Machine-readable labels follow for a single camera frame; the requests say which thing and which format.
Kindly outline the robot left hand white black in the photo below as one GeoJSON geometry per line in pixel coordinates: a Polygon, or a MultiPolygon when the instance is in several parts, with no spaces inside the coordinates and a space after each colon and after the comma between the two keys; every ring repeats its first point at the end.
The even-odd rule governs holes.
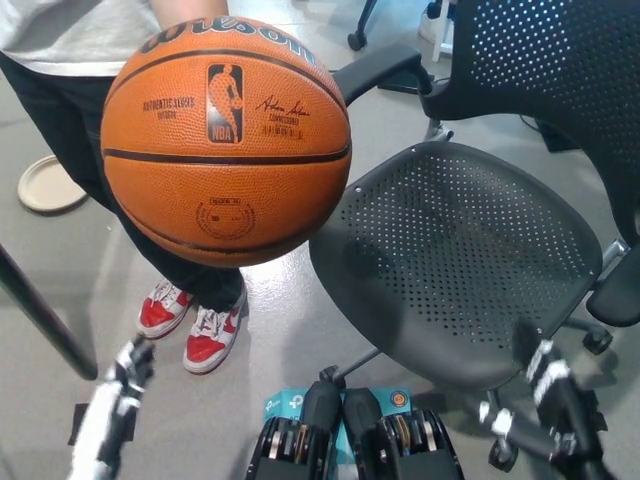
{"type": "Polygon", "coordinates": [[[154,375],[154,346],[143,336],[116,354],[82,416],[71,455],[70,479],[115,479],[121,453],[154,375]]]}

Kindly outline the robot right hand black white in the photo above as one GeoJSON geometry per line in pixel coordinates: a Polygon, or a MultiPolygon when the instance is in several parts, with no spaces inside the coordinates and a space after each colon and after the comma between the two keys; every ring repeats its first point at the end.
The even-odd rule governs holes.
{"type": "Polygon", "coordinates": [[[531,321],[520,319],[513,331],[512,353],[522,367],[539,423],[482,401],[474,408],[479,424],[499,441],[546,460],[566,479],[612,479],[587,392],[554,342],[531,321]]]}

